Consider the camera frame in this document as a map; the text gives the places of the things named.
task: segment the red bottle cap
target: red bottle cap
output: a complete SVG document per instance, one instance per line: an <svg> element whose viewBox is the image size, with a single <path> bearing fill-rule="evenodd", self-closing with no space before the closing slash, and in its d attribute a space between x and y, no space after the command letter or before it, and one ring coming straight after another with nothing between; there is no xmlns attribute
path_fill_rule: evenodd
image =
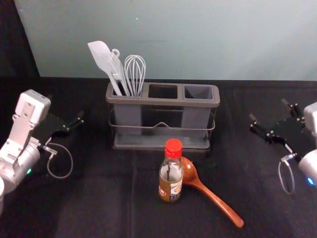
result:
<svg viewBox="0 0 317 238"><path fill-rule="evenodd" d="M171 159L178 159L182 155L182 142L178 139L169 139L165 144L165 155Z"/></svg>

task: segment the wooden spoon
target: wooden spoon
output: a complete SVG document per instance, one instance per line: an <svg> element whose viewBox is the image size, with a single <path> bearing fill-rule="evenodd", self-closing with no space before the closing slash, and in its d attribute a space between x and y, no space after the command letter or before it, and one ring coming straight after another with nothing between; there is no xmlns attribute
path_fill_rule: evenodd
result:
<svg viewBox="0 0 317 238"><path fill-rule="evenodd" d="M189 159L182 157L181 163L184 168L183 184L197 188L204 194L206 194L231 220L237 227L243 227L244 221L239 215L233 211L224 201L222 201L217 195L211 192L203 183L199 180L197 170Z"/></svg>

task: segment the black curtain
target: black curtain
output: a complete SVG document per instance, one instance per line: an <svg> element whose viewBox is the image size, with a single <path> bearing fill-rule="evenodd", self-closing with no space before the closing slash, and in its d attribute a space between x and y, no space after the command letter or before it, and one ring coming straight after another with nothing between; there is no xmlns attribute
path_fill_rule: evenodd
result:
<svg viewBox="0 0 317 238"><path fill-rule="evenodd" d="M39 77L13 0L0 0L0 77Z"/></svg>

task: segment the bottle label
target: bottle label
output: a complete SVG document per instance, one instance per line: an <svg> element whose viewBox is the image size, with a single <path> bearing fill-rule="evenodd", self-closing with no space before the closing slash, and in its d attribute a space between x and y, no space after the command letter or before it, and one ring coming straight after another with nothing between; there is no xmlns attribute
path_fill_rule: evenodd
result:
<svg viewBox="0 0 317 238"><path fill-rule="evenodd" d="M180 197L183 178L178 182L168 182L159 177L158 192L160 197L167 202L174 202Z"/></svg>

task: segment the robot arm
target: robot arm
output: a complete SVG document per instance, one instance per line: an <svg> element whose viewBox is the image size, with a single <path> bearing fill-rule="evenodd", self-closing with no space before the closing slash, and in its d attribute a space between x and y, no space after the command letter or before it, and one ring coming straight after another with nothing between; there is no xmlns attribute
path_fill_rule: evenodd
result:
<svg viewBox="0 0 317 238"><path fill-rule="evenodd" d="M15 108L13 126L8 139L0 149L0 214L3 197L13 191L40 158L44 149L52 155L57 152L46 141L57 132L69 133L82 124L81 116L70 124L54 115L48 115L51 101L45 96L28 90L19 97Z"/></svg>
<svg viewBox="0 0 317 238"><path fill-rule="evenodd" d="M263 127L253 114L250 131L263 138L267 143L279 143L290 152L281 161L295 159L301 171L307 176L310 185L317 182L317 103L304 109L302 114L298 104L282 102L290 111L291 117L278 121L273 127Z"/></svg>

